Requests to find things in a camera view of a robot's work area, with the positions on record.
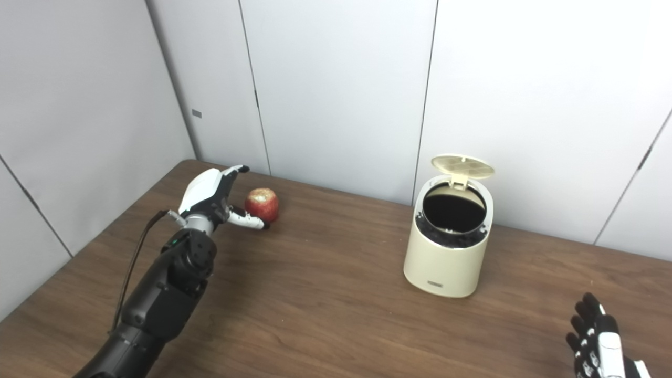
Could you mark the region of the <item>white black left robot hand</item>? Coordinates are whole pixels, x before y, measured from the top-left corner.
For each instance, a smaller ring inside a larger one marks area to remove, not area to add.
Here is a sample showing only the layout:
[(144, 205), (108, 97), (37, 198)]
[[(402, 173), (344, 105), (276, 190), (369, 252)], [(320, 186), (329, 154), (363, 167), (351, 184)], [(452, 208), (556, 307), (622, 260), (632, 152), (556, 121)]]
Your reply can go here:
[(270, 224), (240, 206), (229, 203), (229, 195), (238, 174), (249, 172), (246, 165), (225, 170), (208, 169), (187, 186), (178, 215), (182, 228), (194, 229), (211, 236), (219, 225), (230, 223), (249, 229), (269, 229)]

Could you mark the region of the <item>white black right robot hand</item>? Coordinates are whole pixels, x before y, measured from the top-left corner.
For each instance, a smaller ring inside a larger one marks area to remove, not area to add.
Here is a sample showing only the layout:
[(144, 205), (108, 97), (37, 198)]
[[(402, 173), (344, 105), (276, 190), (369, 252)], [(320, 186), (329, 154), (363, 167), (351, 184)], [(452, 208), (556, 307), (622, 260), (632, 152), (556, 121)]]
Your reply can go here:
[(586, 292), (574, 311), (573, 332), (565, 337), (573, 353), (574, 377), (650, 377), (644, 361), (624, 354), (617, 321), (594, 294)]

